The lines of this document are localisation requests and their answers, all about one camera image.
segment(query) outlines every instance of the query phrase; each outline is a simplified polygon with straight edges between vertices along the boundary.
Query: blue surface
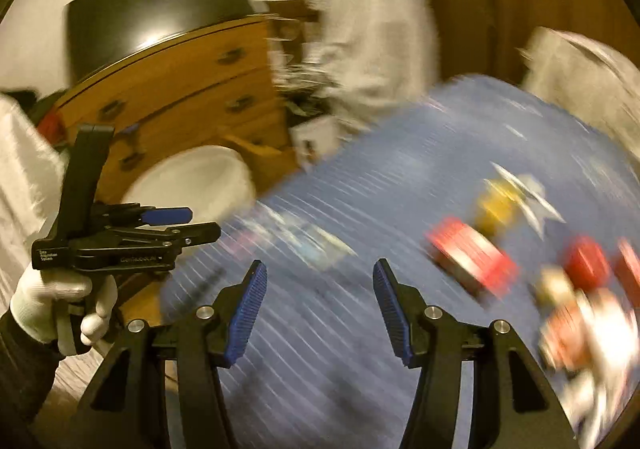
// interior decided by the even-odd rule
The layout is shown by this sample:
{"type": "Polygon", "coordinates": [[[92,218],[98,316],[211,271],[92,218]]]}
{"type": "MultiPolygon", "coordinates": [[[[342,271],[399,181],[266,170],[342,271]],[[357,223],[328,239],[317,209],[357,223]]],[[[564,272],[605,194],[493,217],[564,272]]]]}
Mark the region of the blue surface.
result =
{"type": "MultiPolygon", "coordinates": [[[[527,283],[540,265],[556,261],[576,233],[611,254],[619,236],[640,245],[640,190],[623,153],[555,106],[481,76],[433,90],[263,201],[338,236],[357,256],[320,273],[278,242],[231,255],[221,241],[237,231],[232,221],[162,289],[162,312],[173,320],[240,282],[254,257],[267,265],[269,288],[245,356],[220,371],[246,448],[397,449],[419,370],[404,368],[389,343],[372,290],[379,257],[428,304],[479,325],[504,318],[535,351],[540,314],[527,283]],[[496,176],[491,162],[532,173],[567,224],[547,222],[544,241],[524,221],[514,227],[501,246],[521,275],[482,308],[426,259],[423,234],[448,215],[471,219],[482,180],[496,176]]],[[[466,447],[471,386],[463,379],[454,447],[466,447]]]]}

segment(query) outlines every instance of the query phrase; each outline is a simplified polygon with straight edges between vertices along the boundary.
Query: drawer handle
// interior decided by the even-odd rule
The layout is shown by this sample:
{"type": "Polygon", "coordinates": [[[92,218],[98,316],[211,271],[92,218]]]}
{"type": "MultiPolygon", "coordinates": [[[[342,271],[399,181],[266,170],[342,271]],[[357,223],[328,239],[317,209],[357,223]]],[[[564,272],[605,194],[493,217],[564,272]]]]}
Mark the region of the drawer handle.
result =
{"type": "Polygon", "coordinates": [[[126,105],[127,103],[120,99],[105,104],[98,111],[98,118],[101,121],[110,121],[111,119],[115,118],[121,111],[123,111],[126,105]]]}
{"type": "Polygon", "coordinates": [[[234,114],[241,112],[242,110],[247,109],[249,106],[254,104],[255,97],[252,95],[243,95],[242,97],[236,99],[235,101],[226,102],[226,109],[234,114]]]}
{"type": "Polygon", "coordinates": [[[236,61],[240,60],[242,57],[244,57],[244,48],[233,48],[231,50],[228,50],[227,52],[220,54],[220,57],[218,57],[218,63],[233,64],[236,61]]]}
{"type": "Polygon", "coordinates": [[[143,152],[133,152],[129,156],[121,159],[120,161],[120,169],[123,171],[131,171],[135,166],[137,166],[140,161],[145,157],[143,152]]]}

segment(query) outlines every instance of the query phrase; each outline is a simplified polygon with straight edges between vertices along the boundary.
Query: clutter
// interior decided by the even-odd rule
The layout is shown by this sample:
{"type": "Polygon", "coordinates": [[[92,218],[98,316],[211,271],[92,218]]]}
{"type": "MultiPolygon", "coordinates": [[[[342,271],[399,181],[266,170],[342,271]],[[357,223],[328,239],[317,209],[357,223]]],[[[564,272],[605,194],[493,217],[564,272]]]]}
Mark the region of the clutter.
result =
{"type": "Polygon", "coordinates": [[[556,265],[542,267],[535,291],[536,301],[541,306],[558,307],[575,299],[574,286],[562,267],[556,265]]]}
{"type": "Polygon", "coordinates": [[[540,353],[546,365],[575,371],[589,362],[586,326],[576,300],[557,307],[540,331],[540,353]]]}
{"type": "Polygon", "coordinates": [[[568,248],[564,270],[575,288],[585,292],[604,286],[611,269],[601,246],[588,236],[577,236],[568,248]]]}
{"type": "Polygon", "coordinates": [[[578,371],[560,402],[582,449],[592,449],[615,420],[628,374],[638,363],[640,345],[633,312],[599,288],[556,308],[541,330],[540,352],[550,368],[578,371]]]}
{"type": "Polygon", "coordinates": [[[307,267],[323,271],[346,255],[356,255],[340,238],[317,225],[291,212],[280,214],[261,202],[238,219],[239,227],[218,242],[238,260],[251,258],[257,249],[284,247],[307,267]]]}
{"type": "Polygon", "coordinates": [[[516,176],[498,164],[492,162],[492,165],[504,180],[522,192],[522,196],[516,200],[516,204],[522,210],[527,223],[538,233],[540,238],[545,236],[545,219],[564,223],[560,213],[545,200],[545,187],[533,175],[516,176]]]}
{"type": "Polygon", "coordinates": [[[516,220],[523,194],[506,180],[486,180],[487,189],[478,199],[475,229],[488,239],[505,232],[516,220]]]}
{"type": "Polygon", "coordinates": [[[439,223],[428,239],[438,251],[434,261],[472,296],[485,290],[500,296],[516,275],[517,266],[508,255],[455,217],[439,223]]]}
{"type": "Polygon", "coordinates": [[[640,307],[640,260],[627,239],[620,239],[618,248],[620,257],[615,264],[614,272],[631,305],[640,307]]]}

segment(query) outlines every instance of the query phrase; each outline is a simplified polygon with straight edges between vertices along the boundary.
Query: white glove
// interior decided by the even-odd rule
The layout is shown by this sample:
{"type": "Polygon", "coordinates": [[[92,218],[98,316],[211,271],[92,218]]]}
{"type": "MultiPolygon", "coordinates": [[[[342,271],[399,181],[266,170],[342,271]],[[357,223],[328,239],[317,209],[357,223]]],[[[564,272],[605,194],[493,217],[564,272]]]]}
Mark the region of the white glove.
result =
{"type": "MultiPolygon", "coordinates": [[[[11,298],[11,313],[20,328],[41,343],[58,338],[53,308],[55,301],[80,301],[92,291],[92,280],[85,275],[65,269],[40,272],[29,267],[18,282],[11,298]]],[[[95,309],[82,318],[81,341],[91,346],[106,334],[111,310],[116,304],[118,289],[113,276],[108,276],[94,293],[95,309]]]]}

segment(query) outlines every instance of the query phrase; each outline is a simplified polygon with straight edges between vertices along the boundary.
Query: dresser drawer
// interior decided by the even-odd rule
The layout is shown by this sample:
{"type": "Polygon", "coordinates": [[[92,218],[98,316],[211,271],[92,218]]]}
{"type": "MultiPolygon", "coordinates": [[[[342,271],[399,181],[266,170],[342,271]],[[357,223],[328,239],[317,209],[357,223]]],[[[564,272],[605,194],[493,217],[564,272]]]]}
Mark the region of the dresser drawer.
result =
{"type": "Polygon", "coordinates": [[[221,137],[234,136],[256,146],[271,146],[278,150],[290,144],[284,105],[258,119],[239,126],[220,126],[221,137]]]}
{"type": "MultiPolygon", "coordinates": [[[[222,130],[261,121],[263,116],[274,119],[271,114],[277,108],[282,111],[282,102],[274,96],[269,70],[236,77],[170,106],[140,122],[134,134],[116,134],[98,195],[115,203],[161,160],[201,144],[218,144],[222,130]]],[[[251,129],[247,133],[256,134],[251,129]]]]}
{"type": "Polygon", "coordinates": [[[266,68],[266,37],[266,24],[258,22],[180,42],[101,79],[60,114],[68,128],[101,122],[119,131],[198,90],[266,68]]]}

